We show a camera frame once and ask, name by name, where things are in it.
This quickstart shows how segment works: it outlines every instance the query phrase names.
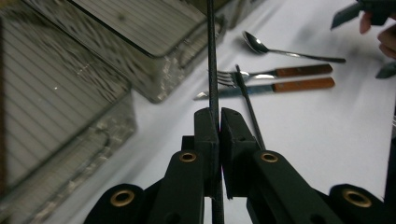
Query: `brown knife handle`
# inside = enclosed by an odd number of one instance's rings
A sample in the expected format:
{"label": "brown knife handle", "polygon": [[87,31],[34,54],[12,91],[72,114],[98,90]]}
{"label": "brown knife handle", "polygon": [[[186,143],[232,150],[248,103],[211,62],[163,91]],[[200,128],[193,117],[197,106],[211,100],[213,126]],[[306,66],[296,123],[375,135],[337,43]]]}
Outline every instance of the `brown knife handle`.
{"label": "brown knife handle", "polygon": [[303,81],[282,82],[273,84],[274,92],[305,91],[314,89],[331,88],[335,85],[331,77],[309,79]]}
{"label": "brown knife handle", "polygon": [[275,71],[278,77],[297,77],[328,74],[332,71],[332,67],[327,63],[311,66],[277,68]]}

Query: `knife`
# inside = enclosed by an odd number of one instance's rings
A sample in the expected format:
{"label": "knife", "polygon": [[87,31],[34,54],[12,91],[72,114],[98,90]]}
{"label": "knife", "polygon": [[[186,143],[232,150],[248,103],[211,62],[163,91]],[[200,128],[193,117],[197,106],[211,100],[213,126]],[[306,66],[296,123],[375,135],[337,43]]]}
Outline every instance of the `knife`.
{"label": "knife", "polygon": [[375,78],[388,78],[394,75],[396,75],[396,62],[385,64]]}
{"label": "knife", "polygon": [[[317,78],[317,79],[308,79],[303,81],[291,81],[291,82],[280,82],[275,84],[268,85],[255,85],[255,86],[247,86],[248,94],[259,94],[265,92],[287,92],[287,91],[307,91],[307,90],[315,90],[315,89],[327,89],[331,88],[335,85],[334,80],[331,77],[325,78]],[[239,87],[236,88],[226,88],[220,89],[219,98],[226,97],[235,97],[241,95],[241,90]],[[209,98],[208,91],[202,91],[198,93],[194,101],[197,100],[205,100]]]}

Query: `white tablecloth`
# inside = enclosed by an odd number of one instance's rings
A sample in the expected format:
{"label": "white tablecloth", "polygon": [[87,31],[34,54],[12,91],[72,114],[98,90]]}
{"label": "white tablecloth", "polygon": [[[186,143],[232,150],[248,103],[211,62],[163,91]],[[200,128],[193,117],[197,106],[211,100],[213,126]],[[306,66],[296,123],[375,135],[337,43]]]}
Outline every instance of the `white tablecloth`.
{"label": "white tablecloth", "polygon": [[[251,96],[268,149],[281,153],[315,189],[328,193],[338,184],[352,184],[384,196],[396,77],[376,79],[390,62],[378,49],[384,27],[359,34],[359,19],[330,30],[336,11],[352,0],[267,0],[218,46],[218,69],[264,71],[276,67],[319,64],[319,61],[252,53],[242,38],[249,31],[271,49],[346,58],[332,63],[336,86],[329,90]],[[120,183],[147,188],[162,178],[183,135],[193,135],[193,113],[208,107],[194,102],[208,90],[207,61],[163,103],[153,105],[134,94],[137,133],[48,219],[48,223],[81,223],[109,188]],[[249,81],[248,84],[269,81]],[[250,124],[242,97],[221,99],[220,107],[241,112]],[[206,200],[205,223],[210,223]],[[251,223],[245,199],[225,199],[226,223]]]}

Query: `spoon handle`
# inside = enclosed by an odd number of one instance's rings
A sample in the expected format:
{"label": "spoon handle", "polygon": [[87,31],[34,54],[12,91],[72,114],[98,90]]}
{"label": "spoon handle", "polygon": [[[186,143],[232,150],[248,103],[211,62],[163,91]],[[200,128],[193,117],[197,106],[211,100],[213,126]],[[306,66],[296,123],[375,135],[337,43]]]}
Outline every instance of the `spoon handle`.
{"label": "spoon handle", "polygon": [[294,53],[294,52],[287,52],[279,49],[269,49],[270,52],[273,53],[279,53],[283,55],[288,55],[291,57],[296,57],[296,58],[309,58],[309,59],[315,59],[315,60],[320,60],[320,61],[325,61],[325,62],[330,62],[330,63],[345,63],[346,60],[342,58],[327,58],[327,57],[320,57],[320,56],[312,56],[312,55],[307,55],[307,54],[301,54],[301,53]]}

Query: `person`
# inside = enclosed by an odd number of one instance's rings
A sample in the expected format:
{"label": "person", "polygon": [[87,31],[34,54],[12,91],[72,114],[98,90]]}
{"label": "person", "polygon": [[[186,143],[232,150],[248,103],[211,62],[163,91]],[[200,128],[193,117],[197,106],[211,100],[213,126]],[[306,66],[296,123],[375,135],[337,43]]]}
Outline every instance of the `person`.
{"label": "person", "polygon": [[[370,19],[372,17],[373,14],[370,12],[363,13],[360,24],[361,34],[366,34],[370,30]],[[392,14],[390,18],[396,20],[396,14]],[[379,33],[377,38],[380,42],[379,49],[386,56],[396,60],[396,23]],[[384,204],[393,211],[396,211],[396,137],[393,137],[390,143],[389,165]]]}
{"label": "person", "polygon": [[[364,12],[361,17],[360,32],[366,34],[371,28],[370,19],[373,13]],[[396,14],[392,14],[390,18],[396,20]],[[380,42],[379,49],[388,57],[396,59],[396,23],[385,29],[378,35]]]}

